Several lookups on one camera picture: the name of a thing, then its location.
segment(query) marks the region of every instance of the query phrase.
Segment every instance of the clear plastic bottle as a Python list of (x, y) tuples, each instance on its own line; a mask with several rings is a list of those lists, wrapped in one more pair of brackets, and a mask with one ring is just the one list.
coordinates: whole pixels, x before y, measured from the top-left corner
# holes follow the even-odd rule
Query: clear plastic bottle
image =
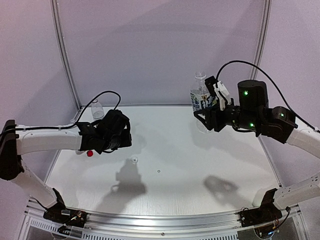
[(105, 111), (100, 102), (98, 102), (98, 99), (95, 99), (91, 104), (91, 113), (93, 119), (100, 120), (103, 119), (105, 116)]
[[(194, 112), (211, 107), (217, 103), (217, 100), (210, 95), (206, 87), (206, 77), (204, 71), (195, 72), (195, 83), (192, 85), (190, 91), (192, 109)], [(199, 120), (196, 121), (196, 126), (202, 133), (210, 132)]]

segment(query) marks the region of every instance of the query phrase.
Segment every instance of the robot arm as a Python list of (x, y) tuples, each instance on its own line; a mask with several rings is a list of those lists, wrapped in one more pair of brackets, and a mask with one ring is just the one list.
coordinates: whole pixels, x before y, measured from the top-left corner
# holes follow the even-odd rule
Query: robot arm
[(45, 219), (83, 227), (87, 214), (67, 209), (59, 192), (39, 179), (21, 156), (61, 149), (95, 150), (101, 154), (131, 145), (129, 118), (119, 110), (110, 110), (99, 122), (76, 122), (70, 126), (28, 127), (8, 120), (0, 136), (0, 178), (34, 197), (46, 209)]
[[(212, 96), (221, 92), (217, 89), (218, 82), (212, 76), (205, 84)], [(320, 133), (311, 129), (295, 114), (281, 106), (268, 107), (267, 86), (262, 81), (245, 80), (238, 83), (239, 105), (218, 97), (223, 104), (216, 104), (194, 112), (208, 130), (220, 132), (226, 125), (232, 126), (237, 132), (255, 132), (268, 136), (280, 143), (288, 143), (305, 150), (320, 158)], [(263, 224), (282, 217), (282, 209), (299, 202), (320, 196), (320, 173), (297, 184), (271, 189), (267, 191), (259, 208), (240, 212), (243, 227)]]

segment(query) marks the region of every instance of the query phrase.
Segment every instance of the curved white panel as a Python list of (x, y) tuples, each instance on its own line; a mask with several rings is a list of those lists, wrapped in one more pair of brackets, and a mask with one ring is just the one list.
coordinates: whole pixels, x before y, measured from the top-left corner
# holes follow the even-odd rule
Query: curved white panel
[[(115, 90), (122, 104), (188, 104), (195, 71), (212, 75), (227, 61), (254, 60), (263, 6), (263, 0), (59, 1), (81, 103)], [(221, 75), (236, 99), (237, 82), (250, 70), (233, 65)]]

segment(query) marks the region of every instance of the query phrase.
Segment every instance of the wire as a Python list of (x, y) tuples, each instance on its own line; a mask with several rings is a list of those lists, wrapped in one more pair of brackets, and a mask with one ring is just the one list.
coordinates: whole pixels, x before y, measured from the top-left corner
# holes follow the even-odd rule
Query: wire
[(48, 211), (48, 208), (46, 208), (45, 206), (43, 206), (37, 199), (35, 199), (37, 201), (37, 203), (44, 208), (44, 210)]
[(225, 63), (218, 71), (218, 73), (216, 74), (216, 80), (218, 81), (219, 75), (221, 73), (221, 71), (229, 64), (233, 64), (233, 63), (242, 63), (242, 64), (247, 64), (250, 65), (256, 69), (258, 69), (260, 72), (262, 72), (269, 80), (270, 82), (274, 85), (274, 87), (277, 89), (277, 91), (279, 92), (282, 100), (284, 101), (285, 105), (288, 107), (288, 109), (298, 118), (300, 119), (304, 124), (306, 124), (307, 126), (309, 126), (312, 130), (316, 130), (316, 128), (311, 125), (310, 123), (308, 123), (306, 120), (304, 120), (301, 116), (299, 116), (288, 104), (287, 100), (285, 99), (284, 95), (282, 94), (281, 90), (279, 89), (279, 87), (277, 86), (277, 84), (272, 80), (272, 78), (265, 72), (263, 71), (260, 67), (258, 67), (257, 65), (254, 65), (251, 62), (248, 61), (243, 61), (243, 60), (233, 60), (233, 61), (229, 61), (227, 63)]
[(233, 130), (235, 130), (235, 131), (238, 132), (238, 133), (252, 133), (252, 132), (253, 132), (253, 131), (251, 131), (251, 130), (241, 130), (241, 129), (236, 128), (236, 127), (234, 127), (234, 126), (232, 126), (232, 128), (233, 128)]
[(288, 214), (285, 216), (284, 220), (277, 226), (273, 227), (273, 230), (277, 230), (278, 228), (280, 228), (282, 226), (282, 224), (285, 223), (285, 221), (288, 219), (290, 212), (291, 212), (291, 208), (290, 207), (286, 207), (285, 210), (288, 212)]
[(103, 153), (105, 154), (112, 154), (115, 150), (112, 150), (112, 151), (102, 151)]
[(84, 114), (85, 110), (90, 106), (90, 104), (95, 100), (97, 99), (98, 97), (100, 97), (101, 95), (103, 94), (108, 94), (108, 93), (111, 93), (111, 94), (115, 94), (118, 96), (119, 100), (117, 102), (117, 104), (115, 105), (115, 107), (113, 108), (113, 110), (116, 110), (117, 107), (119, 106), (120, 102), (121, 102), (121, 96), (119, 93), (115, 92), (115, 91), (103, 91), (101, 93), (99, 93), (97, 96), (95, 96), (85, 107), (84, 109), (81, 111), (79, 117), (78, 117), (78, 120), (72, 124), (72, 125), (69, 125), (69, 126), (63, 126), (63, 127), (58, 127), (58, 126), (33, 126), (33, 127), (27, 127), (27, 128), (11, 128), (11, 129), (8, 129), (8, 130), (5, 130), (4, 132), (0, 133), (0, 138), (2, 136), (5, 136), (7, 135), (9, 132), (11, 131), (29, 131), (29, 130), (41, 130), (41, 129), (61, 129), (61, 130), (65, 130), (65, 129), (71, 129), (73, 128), (74, 126), (77, 125), (77, 123), (79, 122), (81, 116)]

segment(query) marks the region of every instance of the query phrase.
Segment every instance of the white wall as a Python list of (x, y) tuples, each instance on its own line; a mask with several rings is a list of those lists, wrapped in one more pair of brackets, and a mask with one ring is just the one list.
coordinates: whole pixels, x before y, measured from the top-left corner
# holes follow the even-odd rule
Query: white wall
[[(252, 62), (264, 0), (60, 0), (70, 67), (81, 103), (115, 90), (121, 104), (189, 104), (195, 72), (216, 74), (227, 61)], [(249, 67), (224, 71), (236, 77)], [(116, 96), (101, 98), (112, 104)]]
[[(275, 0), (261, 67), (277, 83), (291, 107), (314, 126), (320, 127), (320, 1)], [(262, 74), (269, 93), (269, 106), (284, 106), (276, 89)], [(263, 141), (285, 186), (320, 171), (320, 160), (272, 139)], [(300, 204), (310, 238), (320, 236), (320, 198)]]
[[(0, 129), (6, 120), (23, 125), (67, 124), (75, 115), (63, 71), (50, 1), (4, 1), (0, 8)], [(44, 178), (54, 151), (22, 158)], [(0, 239), (13, 240), (28, 196), (0, 180)]]

